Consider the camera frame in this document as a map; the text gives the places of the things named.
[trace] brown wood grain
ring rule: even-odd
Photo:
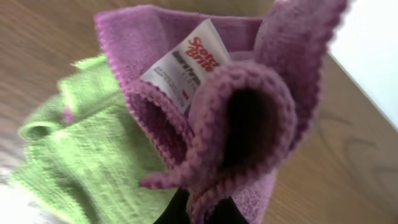
[[[69,63],[96,55],[93,14],[155,4],[217,15],[259,16],[270,1],[0,0],[0,175],[22,159],[16,131],[57,92]],[[320,117],[281,167],[266,224],[398,222],[398,134],[328,58]]]

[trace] wooden surface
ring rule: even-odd
[[[93,14],[136,4],[259,16],[270,2],[0,0],[0,177],[22,158],[23,119],[57,92],[69,63],[100,51]],[[318,122],[281,167],[264,223],[398,223],[397,132],[330,57],[324,86]]]

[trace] towel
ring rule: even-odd
[[[276,0],[265,17],[220,17],[136,6],[96,15],[101,47],[127,107],[169,168],[140,181],[188,189],[191,222],[233,196],[260,224],[275,170],[297,148],[320,100],[327,42],[347,0]],[[214,69],[188,116],[140,76],[205,19],[232,62]]]
[[[75,64],[60,94],[20,128],[27,160],[11,183],[67,223],[154,223],[174,190],[140,189],[138,180],[164,170],[130,116],[103,55]],[[72,119],[65,121],[64,109]]]

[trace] rolled cloth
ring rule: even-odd
[[[140,185],[188,189],[192,223],[203,223],[230,195],[249,223],[260,223],[277,166],[314,119],[326,43],[346,5],[276,0],[263,18],[155,6],[96,15],[99,41],[127,107],[169,168]],[[184,116],[140,76],[209,18],[233,61],[213,71]]]

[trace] white tag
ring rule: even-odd
[[[229,54],[210,19],[151,66],[141,80],[159,87],[181,113],[213,69],[229,61]]]

